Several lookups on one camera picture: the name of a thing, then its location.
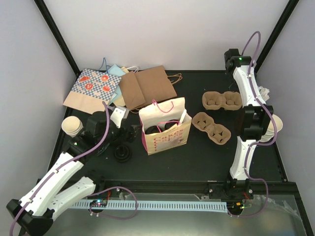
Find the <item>pink cakes paper bag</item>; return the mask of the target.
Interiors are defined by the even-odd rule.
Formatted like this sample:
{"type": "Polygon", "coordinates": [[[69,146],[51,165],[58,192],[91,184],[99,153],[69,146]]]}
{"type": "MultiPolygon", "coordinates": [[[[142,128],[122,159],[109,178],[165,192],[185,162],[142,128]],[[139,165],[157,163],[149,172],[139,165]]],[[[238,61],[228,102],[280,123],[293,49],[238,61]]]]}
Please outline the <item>pink cakes paper bag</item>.
{"type": "Polygon", "coordinates": [[[187,143],[192,118],[185,108],[185,98],[170,99],[139,110],[142,143],[148,155],[187,143]]]}

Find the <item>white straw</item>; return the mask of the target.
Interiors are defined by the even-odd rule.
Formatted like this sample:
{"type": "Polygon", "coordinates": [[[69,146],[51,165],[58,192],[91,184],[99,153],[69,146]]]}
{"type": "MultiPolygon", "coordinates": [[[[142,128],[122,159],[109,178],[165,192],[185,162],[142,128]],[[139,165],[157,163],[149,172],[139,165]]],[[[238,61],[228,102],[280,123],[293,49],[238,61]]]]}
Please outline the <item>white straw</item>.
{"type": "Polygon", "coordinates": [[[183,123],[186,114],[187,114],[187,110],[184,109],[184,111],[183,111],[183,113],[182,113],[182,115],[181,115],[181,117],[180,117],[180,120],[179,120],[179,125],[181,125],[181,124],[183,123]]]}

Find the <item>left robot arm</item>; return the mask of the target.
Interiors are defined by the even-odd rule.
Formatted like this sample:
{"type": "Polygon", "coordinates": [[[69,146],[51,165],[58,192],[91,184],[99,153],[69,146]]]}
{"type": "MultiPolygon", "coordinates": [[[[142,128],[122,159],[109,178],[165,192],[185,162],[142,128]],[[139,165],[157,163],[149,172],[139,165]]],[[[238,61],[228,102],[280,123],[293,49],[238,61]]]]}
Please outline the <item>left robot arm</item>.
{"type": "Polygon", "coordinates": [[[31,236],[43,236],[54,221],[77,201],[101,196],[106,189],[104,176],[96,170],[87,171],[76,183],[63,189],[68,180],[87,164],[90,155],[101,155],[108,146],[114,146],[119,162],[127,162],[133,142],[141,130],[140,125],[126,126],[126,114],[114,111],[97,111],[90,115],[84,127],[72,137],[52,168],[21,199],[12,199],[6,208],[15,224],[31,236]]]}

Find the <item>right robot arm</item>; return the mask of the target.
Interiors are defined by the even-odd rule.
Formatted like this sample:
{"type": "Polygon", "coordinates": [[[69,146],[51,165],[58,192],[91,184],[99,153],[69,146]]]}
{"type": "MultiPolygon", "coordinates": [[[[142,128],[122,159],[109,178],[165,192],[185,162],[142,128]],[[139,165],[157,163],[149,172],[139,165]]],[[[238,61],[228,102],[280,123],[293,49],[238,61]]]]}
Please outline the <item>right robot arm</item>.
{"type": "Polygon", "coordinates": [[[255,80],[250,56],[242,56],[238,49],[224,53],[226,74],[236,82],[242,100],[242,108],[237,118],[237,147],[233,164],[223,190],[230,199],[241,199],[249,190],[250,166],[258,141],[266,133],[273,107],[266,105],[255,80]]]}

